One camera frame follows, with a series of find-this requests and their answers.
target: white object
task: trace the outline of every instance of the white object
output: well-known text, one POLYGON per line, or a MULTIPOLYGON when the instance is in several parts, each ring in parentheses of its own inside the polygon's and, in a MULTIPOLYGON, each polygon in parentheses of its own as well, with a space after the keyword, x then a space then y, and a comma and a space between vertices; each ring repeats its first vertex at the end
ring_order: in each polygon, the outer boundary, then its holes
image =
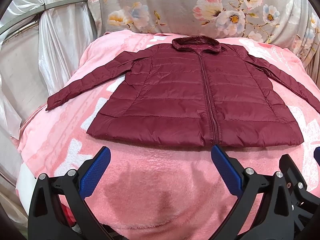
POLYGON ((114 83, 107 87, 107 91, 110 91, 112 93, 116 91, 117 87, 124 81, 124 78, 124 75, 118 77, 114 83))
MULTIPOLYGON (((13 0, 1 18, 0 27, 25 12, 57 1, 62 0, 13 0)), ((0 35, 0 48, 9 31, 0 35)), ((39 22, 38 62, 49 95, 64 87, 78 69, 80 57, 92 41, 90 13, 86 3, 70 4, 42 14, 39 22)), ((1 127, 11 136, 19 138, 20 123, 21 118, 2 93, 0 84, 1 127)))
POLYGON ((29 170, 27 165, 23 163, 20 167, 16 190, 19 192, 21 204, 27 214, 29 214, 31 199, 36 187, 36 182, 37 180, 33 176, 32 172, 29 170))

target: metal screw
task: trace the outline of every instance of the metal screw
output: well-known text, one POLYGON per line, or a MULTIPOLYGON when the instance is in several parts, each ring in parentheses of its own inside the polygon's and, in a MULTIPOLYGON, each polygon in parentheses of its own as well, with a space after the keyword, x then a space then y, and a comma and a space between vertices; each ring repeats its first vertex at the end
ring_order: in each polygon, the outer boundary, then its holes
POLYGON ((281 171, 277 171, 277 172, 276 172, 276 176, 277 176, 278 178, 282 178, 282 177, 283 177, 283 174, 282 174, 281 171))
POLYGON ((252 168, 246 168, 246 169, 245 169, 245 172, 246 172, 247 174, 249 174, 249 175, 254 174, 254 170, 253 170, 252 168))
POLYGON ((45 177, 46 177, 46 174, 42 173, 42 174, 40 174, 39 179, 45 179, 45 177))
POLYGON ((70 170, 70 171, 68 171, 68 176, 73 176, 73 175, 75 175, 76 174, 76 171, 75 170, 70 170))

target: fleece blanket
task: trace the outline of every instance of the fleece blanket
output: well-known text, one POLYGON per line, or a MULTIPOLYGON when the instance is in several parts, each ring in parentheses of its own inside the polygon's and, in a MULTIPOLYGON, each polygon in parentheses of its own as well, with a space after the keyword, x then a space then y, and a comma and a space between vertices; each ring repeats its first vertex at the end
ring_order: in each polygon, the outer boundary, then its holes
MULTIPOLYGON (((176 34, 142 34, 123 30, 106 33, 85 50, 79 70, 68 84, 82 78, 124 50, 137 52, 161 42, 171 43, 176 34)), ((320 91, 306 74, 301 61, 288 49, 246 38, 225 38, 220 42, 244 46, 292 75, 318 99, 320 91)), ((111 162, 92 196, 86 198, 97 219, 128 239, 208 239, 236 201, 230 195, 206 148, 151 147, 121 141, 97 140, 86 130, 116 87, 115 80, 83 93, 46 112, 38 109, 23 125, 15 141, 35 177, 64 175, 92 158, 102 146, 111 150, 111 162)), ((272 81, 296 118, 303 133, 300 146, 267 148, 225 148, 244 167, 272 175, 282 154, 289 154, 302 172, 308 190, 320 196, 319 168, 313 150, 320 146, 319 114, 301 98, 272 81)), ((61 197, 63 204, 68 205, 61 197)), ((259 205, 256 199, 242 231, 250 227, 259 205)))

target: floral fabric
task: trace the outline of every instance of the floral fabric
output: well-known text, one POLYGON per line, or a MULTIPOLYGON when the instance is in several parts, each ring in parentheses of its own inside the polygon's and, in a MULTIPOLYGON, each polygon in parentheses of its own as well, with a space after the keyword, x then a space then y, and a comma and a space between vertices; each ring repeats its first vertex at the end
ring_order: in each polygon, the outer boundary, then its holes
POLYGON ((308 0, 89 0, 98 35, 130 29, 212 38, 245 37, 288 48, 307 65, 320 20, 308 0))

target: red object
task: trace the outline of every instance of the red object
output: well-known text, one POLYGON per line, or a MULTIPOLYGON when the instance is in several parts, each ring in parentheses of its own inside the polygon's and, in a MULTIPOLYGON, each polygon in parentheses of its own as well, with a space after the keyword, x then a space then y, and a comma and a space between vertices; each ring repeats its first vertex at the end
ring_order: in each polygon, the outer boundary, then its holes
POLYGON ((73 227, 76 223, 76 219, 73 216, 71 209, 69 207, 66 207, 64 204, 61 204, 61 208, 62 208, 62 211, 63 211, 69 225, 71 225, 73 227))
POLYGON ((124 51, 48 98, 47 110, 126 72, 87 133, 163 146, 299 145, 302 133, 272 78, 320 113, 320 102, 293 77, 242 46, 206 37, 177 38, 124 51))

